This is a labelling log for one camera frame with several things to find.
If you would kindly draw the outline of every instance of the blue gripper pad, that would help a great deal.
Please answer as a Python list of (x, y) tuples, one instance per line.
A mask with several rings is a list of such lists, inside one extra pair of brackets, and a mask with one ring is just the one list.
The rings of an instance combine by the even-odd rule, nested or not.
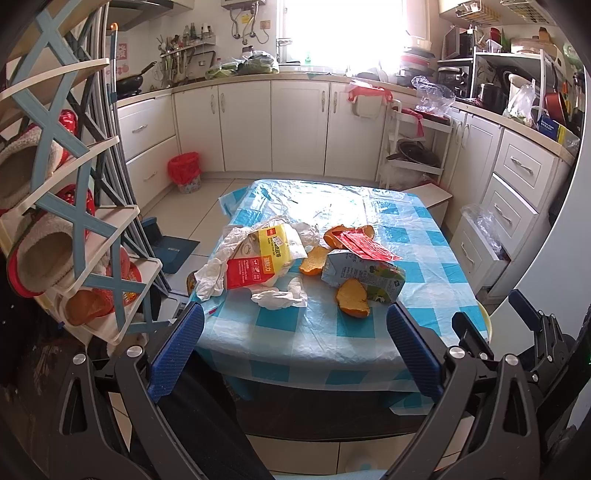
[(443, 395), (441, 365), (411, 320), (395, 303), (388, 309), (386, 326), (419, 391), (433, 401), (439, 400)]
[(181, 325), (175, 329), (152, 362), (150, 385), (147, 391), (154, 403), (157, 403), (160, 397), (172, 392), (181, 371), (189, 360), (189, 356), (203, 332), (205, 324), (203, 308), (196, 303), (178, 322), (181, 322)]

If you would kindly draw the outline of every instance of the red trash bin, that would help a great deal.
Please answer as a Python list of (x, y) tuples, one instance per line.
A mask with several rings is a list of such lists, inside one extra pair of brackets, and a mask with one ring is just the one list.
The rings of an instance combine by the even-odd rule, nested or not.
[(201, 187), (201, 169), (197, 152), (183, 153), (168, 161), (168, 176), (181, 193), (193, 193)]

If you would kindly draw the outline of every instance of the yellow packaging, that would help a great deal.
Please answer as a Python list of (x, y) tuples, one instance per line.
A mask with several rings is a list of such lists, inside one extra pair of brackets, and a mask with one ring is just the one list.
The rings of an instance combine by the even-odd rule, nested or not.
[(292, 260), (284, 226), (280, 224), (258, 231), (263, 273), (275, 274)]

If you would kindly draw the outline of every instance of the window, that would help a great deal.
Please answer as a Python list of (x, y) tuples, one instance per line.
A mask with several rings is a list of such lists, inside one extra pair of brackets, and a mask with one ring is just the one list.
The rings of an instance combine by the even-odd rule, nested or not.
[(424, 0), (280, 0), (278, 37), (293, 41), (280, 49), (280, 61), (394, 72), (408, 30), (407, 2), (420, 4), (424, 24)]

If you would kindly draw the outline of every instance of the range hood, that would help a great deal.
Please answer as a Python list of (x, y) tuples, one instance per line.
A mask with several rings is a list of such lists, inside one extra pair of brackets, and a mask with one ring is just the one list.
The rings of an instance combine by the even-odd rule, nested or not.
[(170, 12), (173, 6), (171, 0), (111, 0), (108, 21), (117, 22), (124, 32)]

